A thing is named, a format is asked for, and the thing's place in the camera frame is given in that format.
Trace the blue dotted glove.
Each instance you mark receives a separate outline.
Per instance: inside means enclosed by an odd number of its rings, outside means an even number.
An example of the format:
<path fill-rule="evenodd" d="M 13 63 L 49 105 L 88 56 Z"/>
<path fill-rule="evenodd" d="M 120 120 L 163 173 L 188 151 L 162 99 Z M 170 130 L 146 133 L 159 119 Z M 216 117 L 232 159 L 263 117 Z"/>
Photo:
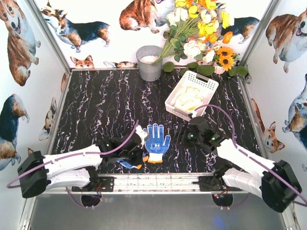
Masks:
<path fill-rule="evenodd" d="M 124 160 L 122 160 L 122 159 L 119 159 L 117 162 L 118 162 L 120 165 L 122 165 L 123 167 L 128 168 L 128 169 L 133 169 L 133 168 L 135 168 L 135 169 L 140 169 L 140 168 L 142 167 L 141 164 L 139 164 L 139 165 L 132 165 L 132 164 L 130 164 L 129 162 L 124 161 Z"/>
<path fill-rule="evenodd" d="M 147 161 L 149 163 L 162 163 L 163 156 L 169 149 L 171 136 L 165 136 L 164 126 L 157 123 L 148 125 L 144 131 L 149 134 L 145 141 L 145 148 L 149 154 Z"/>

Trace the cream knit glove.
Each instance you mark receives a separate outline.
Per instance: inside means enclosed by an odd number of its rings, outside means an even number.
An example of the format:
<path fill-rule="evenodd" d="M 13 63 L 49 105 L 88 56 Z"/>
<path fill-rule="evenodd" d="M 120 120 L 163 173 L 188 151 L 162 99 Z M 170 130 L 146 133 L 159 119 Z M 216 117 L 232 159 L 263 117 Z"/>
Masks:
<path fill-rule="evenodd" d="M 195 110 L 203 103 L 204 97 L 198 88 L 191 86 L 179 90 L 174 107 L 184 112 Z"/>

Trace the white plastic storage basket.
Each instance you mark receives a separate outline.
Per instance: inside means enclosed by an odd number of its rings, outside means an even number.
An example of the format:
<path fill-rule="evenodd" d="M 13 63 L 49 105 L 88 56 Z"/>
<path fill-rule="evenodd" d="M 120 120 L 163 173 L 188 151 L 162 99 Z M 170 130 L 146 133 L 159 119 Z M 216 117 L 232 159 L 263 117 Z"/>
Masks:
<path fill-rule="evenodd" d="M 190 121 L 204 114 L 206 107 L 200 106 L 210 103 L 218 86 L 218 82 L 187 70 L 166 99 L 165 108 L 169 113 Z"/>

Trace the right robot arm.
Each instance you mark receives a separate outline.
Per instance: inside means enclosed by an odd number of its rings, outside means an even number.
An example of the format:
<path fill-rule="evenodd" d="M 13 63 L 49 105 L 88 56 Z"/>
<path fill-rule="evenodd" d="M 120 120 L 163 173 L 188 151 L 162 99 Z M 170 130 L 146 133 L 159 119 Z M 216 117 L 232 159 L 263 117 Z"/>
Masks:
<path fill-rule="evenodd" d="M 299 181 L 289 163 L 258 156 L 236 145 L 222 132 L 211 130 L 202 116 L 181 124 L 175 143 L 185 147 L 200 147 L 225 159 L 239 169 L 224 165 L 213 174 L 220 187 L 232 187 L 260 197 L 276 212 L 284 210 L 302 193 Z"/>

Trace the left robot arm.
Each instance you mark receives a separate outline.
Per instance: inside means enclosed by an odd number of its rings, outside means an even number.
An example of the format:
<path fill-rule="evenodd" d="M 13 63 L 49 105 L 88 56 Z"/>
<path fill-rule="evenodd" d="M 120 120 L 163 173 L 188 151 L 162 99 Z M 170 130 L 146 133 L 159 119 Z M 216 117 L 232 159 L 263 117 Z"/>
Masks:
<path fill-rule="evenodd" d="M 18 168 L 23 198 L 32 198 L 47 189 L 74 186 L 85 191 L 98 187 L 97 170 L 111 163 L 127 163 L 140 168 L 146 137 L 112 138 L 87 148 L 59 155 L 35 151 Z"/>

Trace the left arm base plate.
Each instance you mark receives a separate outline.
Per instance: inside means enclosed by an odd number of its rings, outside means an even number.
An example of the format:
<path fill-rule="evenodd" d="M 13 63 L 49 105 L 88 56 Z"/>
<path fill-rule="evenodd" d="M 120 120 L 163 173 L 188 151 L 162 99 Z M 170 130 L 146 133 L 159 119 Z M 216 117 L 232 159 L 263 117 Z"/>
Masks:
<path fill-rule="evenodd" d="M 114 180 L 115 178 L 112 176 L 100 176 L 95 184 L 90 182 L 83 188 L 73 186 L 71 190 L 73 192 L 113 192 Z"/>

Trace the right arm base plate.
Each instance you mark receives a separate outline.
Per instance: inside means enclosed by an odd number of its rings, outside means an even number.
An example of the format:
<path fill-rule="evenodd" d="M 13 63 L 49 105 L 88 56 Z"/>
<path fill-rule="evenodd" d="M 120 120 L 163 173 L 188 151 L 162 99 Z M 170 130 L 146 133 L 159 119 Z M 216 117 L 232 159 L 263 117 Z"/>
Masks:
<path fill-rule="evenodd" d="M 199 176 L 198 181 L 192 182 L 192 184 L 197 184 L 200 188 L 201 192 L 222 192 L 229 189 L 230 192 L 232 191 L 240 191 L 240 189 L 235 187 L 227 186 L 221 178 L 217 178 L 212 176 Z"/>

